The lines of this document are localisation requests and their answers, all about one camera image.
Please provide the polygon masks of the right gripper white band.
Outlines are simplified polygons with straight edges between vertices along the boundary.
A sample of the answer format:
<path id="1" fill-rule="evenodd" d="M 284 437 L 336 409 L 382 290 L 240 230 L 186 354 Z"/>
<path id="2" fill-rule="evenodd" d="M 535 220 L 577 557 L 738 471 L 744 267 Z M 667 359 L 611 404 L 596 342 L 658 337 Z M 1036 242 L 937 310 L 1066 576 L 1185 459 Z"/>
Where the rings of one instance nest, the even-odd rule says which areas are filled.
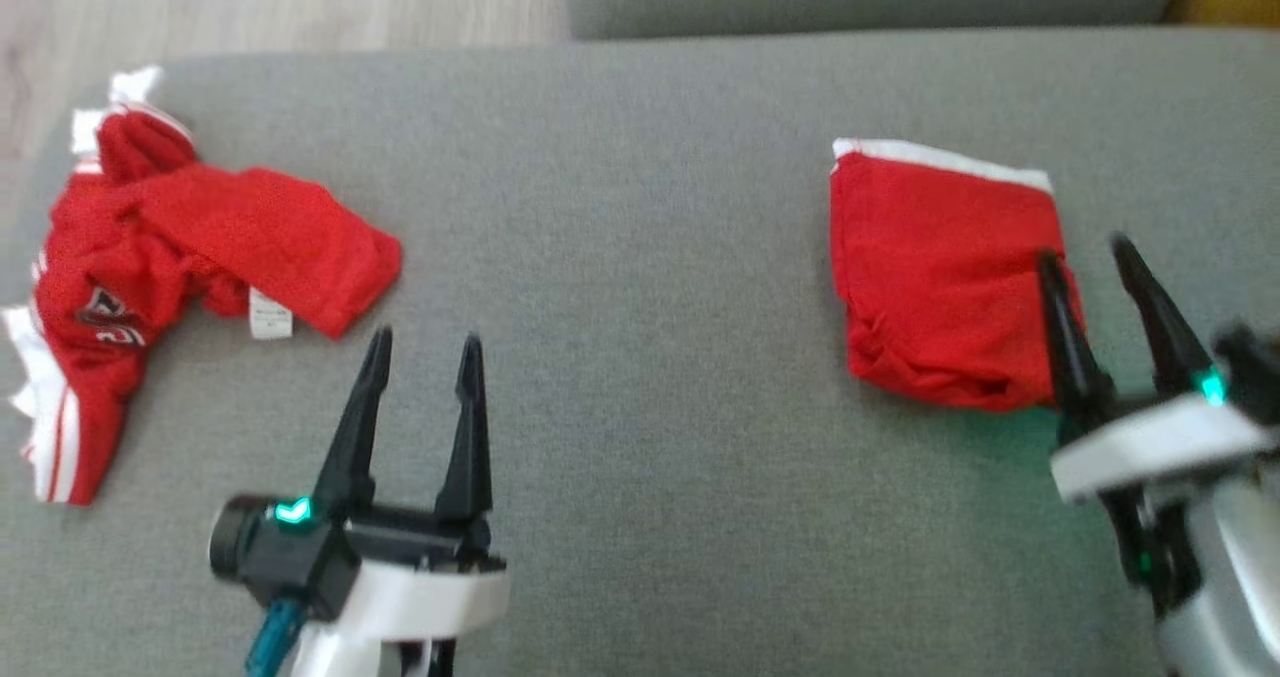
<path id="1" fill-rule="evenodd" d="M 1050 458 L 1060 498 L 1068 503 L 1092 499 L 1274 450 L 1276 427 L 1256 422 L 1235 404 L 1207 399 L 1221 395 L 1216 363 L 1129 235 L 1112 235 L 1111 250 L 1124 289 L 1140 314 L 1155 389 L 1158 395 L 1179 398 L 1105 425 L 1116 402 L 1112 378 L 1085 339 L 1061 259 L 1051 250 L 1038 253 L 1039 303 L 1059 431 L 1085 434 Z"/>

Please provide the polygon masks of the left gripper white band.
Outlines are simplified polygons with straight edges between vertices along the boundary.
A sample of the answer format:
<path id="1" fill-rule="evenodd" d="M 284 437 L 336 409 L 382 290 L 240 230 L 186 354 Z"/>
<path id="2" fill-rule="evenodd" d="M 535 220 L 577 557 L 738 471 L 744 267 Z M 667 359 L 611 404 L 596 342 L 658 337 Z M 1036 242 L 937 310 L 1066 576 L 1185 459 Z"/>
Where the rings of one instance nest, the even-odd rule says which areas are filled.
<path id="1" fill-rule="evenodd" d="M 370 474 L 381 395 L 389 381 L 393 330 L 370 340 L 314 486 L 314 511 L 343 523 L 372 504 Z M 492 552 L 492 456 L 483 340 L 467 335 L 454 381 L 460 413 L 445 480 L 433 516 L 369 512 L 346 536 L 361 567 L 340 614 L 303 628 L 300 645 L 457 639 L 509 609 L 511 575 Z"/>

